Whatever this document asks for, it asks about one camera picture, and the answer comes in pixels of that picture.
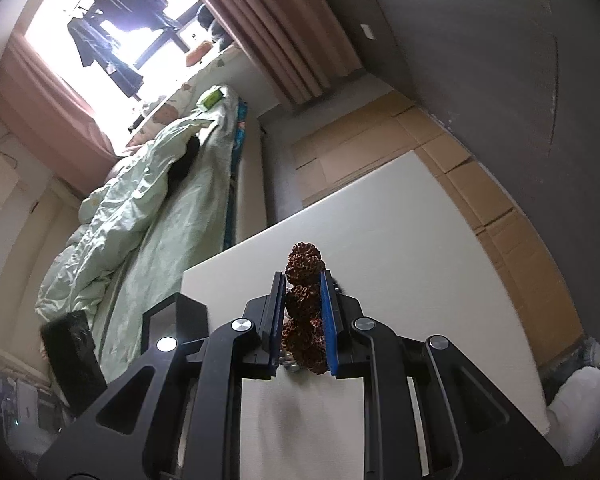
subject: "blue gripper pad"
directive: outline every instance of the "blue gripper pad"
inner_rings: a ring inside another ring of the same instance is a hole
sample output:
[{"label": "blue gripper pad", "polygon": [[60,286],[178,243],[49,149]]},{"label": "blue gripper pad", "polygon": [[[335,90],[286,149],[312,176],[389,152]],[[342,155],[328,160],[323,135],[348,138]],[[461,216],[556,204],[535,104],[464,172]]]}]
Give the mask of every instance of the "blue gripper pad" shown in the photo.
[{"label": "blue gripper pad", "polygon": [[329,297],[326,275],[320,273],[320,304],[322,305],[322,329],[324,330],[324,349],[327,354],[327,366],[331,375],[338,373],[338,342],[336,339],[336,327],[333,321],[333,307]]}]

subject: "pink curtain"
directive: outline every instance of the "pink curtain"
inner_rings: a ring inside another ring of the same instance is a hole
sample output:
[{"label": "pink curtain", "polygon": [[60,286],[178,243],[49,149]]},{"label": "pink curtain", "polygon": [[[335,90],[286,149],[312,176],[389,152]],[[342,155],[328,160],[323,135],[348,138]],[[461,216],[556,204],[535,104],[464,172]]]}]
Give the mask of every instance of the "pink curtain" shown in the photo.
[{"label": "pink curtain", "polygon": [[43,164],[88,194],[118,158],[86,101],[19,32],[0,62],[0,120]]},{"label": "pink curtain", "polygon": [[362,65],[325,0],[205,0],[283,104],[318,97]]}]

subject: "white tabletop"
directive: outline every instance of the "white tabletop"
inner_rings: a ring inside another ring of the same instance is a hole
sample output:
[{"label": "white tabletop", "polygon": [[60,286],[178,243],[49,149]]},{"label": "white tabletop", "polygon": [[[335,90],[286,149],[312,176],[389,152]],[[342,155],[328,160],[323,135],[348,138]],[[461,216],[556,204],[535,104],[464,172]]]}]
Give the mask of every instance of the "white tabletop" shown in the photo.
[{"label": "white tabletop", "polygon": [[[269,293],[296,242],[314,243],[346,294],[401,336],[446,335],[542,433],[548,420],[520,320],[475,235],[407,153],[184,273],[210,330]],[[244,381],[243,480],[351,480],[363,469],[362,380]]]}]

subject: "crumpled duvet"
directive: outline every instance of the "crumpled duvet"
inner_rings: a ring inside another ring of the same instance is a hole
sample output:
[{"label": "crumpled duvet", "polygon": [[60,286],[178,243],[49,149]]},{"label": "crumpled duvet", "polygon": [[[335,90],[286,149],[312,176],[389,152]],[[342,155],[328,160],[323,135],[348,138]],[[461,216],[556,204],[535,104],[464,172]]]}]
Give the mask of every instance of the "crumpled duvet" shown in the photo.
[{"label": "crumpled duvet", "polygon": [[224,108],[216,107],[171,123],[117,177],[82,202],[80,227],[40,286],[36,312],[44,321],[83,309],[93,322],[112,273],[138,247],[160,209],[169,167],[184,155],[193,134],[225,121]]}]

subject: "orange object on window sill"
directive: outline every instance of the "orange object on window sill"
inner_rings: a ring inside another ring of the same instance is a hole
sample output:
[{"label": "orange object on window sill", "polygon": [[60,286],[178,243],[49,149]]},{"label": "orange object on window sill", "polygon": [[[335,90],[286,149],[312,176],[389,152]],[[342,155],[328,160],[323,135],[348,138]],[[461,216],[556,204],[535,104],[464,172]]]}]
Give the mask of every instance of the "orange object on window sill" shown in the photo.
[{"label": "orange object on window sill", "polygon": [[187,66],[194,66],[214,46],[210,41],[202,41],[196,48],[187,53]]}]

